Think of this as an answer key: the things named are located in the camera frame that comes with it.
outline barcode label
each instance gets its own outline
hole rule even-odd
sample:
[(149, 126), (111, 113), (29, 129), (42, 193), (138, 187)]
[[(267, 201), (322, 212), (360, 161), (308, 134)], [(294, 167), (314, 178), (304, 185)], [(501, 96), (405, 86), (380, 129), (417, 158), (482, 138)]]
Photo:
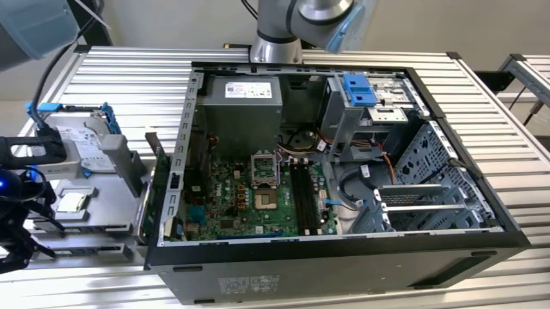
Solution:
[(364, 175), (364, 178), (370, 177), (369, 164), (361, 166), (361, 174)]
[(328, 142), (321, 140), (318, 144), (318, 151), (325, 151), (326, 146), (328, 146)]

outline green circuit board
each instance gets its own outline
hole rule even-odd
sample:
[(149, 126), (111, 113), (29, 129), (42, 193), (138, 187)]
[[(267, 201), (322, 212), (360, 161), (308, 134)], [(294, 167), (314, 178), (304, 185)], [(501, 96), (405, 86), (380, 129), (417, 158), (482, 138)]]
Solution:
[[(239, 177), (235, 178), (235, 169), (239, 168)], [(191, 216), (187, 222), (194, 225), (193, 231), (187, 229), (190, 240), (223, 240), (235, 238), (270, 238), (300, 236), (297, 213), (294, 205), (292, 174), (289, 164), (282, 164), (282, 181), (277, 188), (277, 208), (258, 209), (257, 198), (269, 199), (263, 191), (251, 188), (250, 162), (215, 162), (211, 173), (211, 202), (205, 205), (205, 224), (198, 224)], [(320, 165), (310, 166), (310, 175), (316, 179), (313, 196), (320, 200), (320, 191), (328, 192), (328, 184)], [(239, 209), (242, 201), (239, 194), (245, 195), (245, 207)], [(337, 227), (332, 211), (318, 208), (318, 218), (329, 213), (330, 219), (321, 225), (324, 234), (336, 234)]]

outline power supply label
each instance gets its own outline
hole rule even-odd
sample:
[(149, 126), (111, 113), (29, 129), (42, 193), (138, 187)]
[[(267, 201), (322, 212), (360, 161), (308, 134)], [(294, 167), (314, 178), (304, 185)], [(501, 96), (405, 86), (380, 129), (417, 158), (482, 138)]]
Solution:
[(229, 82), (226, 98), (271, 98), (271, 83), (269, 82)]
[(222, 294), (246, 294), (276, 292), (281, 275), (218, 278)]

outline motherboard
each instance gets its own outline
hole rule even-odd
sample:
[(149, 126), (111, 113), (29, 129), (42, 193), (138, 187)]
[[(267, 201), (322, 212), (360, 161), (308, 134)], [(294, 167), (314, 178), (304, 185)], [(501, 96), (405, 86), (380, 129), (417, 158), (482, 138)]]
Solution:
[[(298, 168), (305, 170), (306, 180), (294, 177), (293, 169)], [(253, 177), (270, 176), (277, 185), (253, 185)], [(209, 203), (189, 206), (189, 240), (337, 234), (334, 214), (324, 203), (329, 196), (320, 163), (274, 165), (266, 158), (251, 162), (217, 161), (210, 186)]]

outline chip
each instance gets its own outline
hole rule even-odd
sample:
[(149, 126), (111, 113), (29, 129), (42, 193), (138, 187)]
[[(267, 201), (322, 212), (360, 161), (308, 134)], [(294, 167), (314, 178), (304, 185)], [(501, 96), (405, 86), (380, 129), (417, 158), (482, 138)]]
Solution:
[(233, 229), (234, 227), (235, 227), (235, 221), (233, 221), (233, 220), (222, 220), (221, 221), (221, 228)]

